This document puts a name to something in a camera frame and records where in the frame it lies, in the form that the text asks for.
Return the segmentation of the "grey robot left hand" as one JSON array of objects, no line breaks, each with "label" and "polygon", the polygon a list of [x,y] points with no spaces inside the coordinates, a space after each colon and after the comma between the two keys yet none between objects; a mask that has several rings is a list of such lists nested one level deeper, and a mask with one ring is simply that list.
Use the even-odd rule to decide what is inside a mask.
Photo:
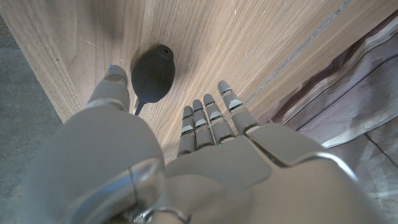
[{"label": "grey robot left hand", "polygon": [[234,135],[210,95],[183,113],[165,162],[129,113],[126,72],[112,65],[87,106],[34,157],[22,223],[386,223],[350,167],[279,124],[261,125],[222,81]]}]

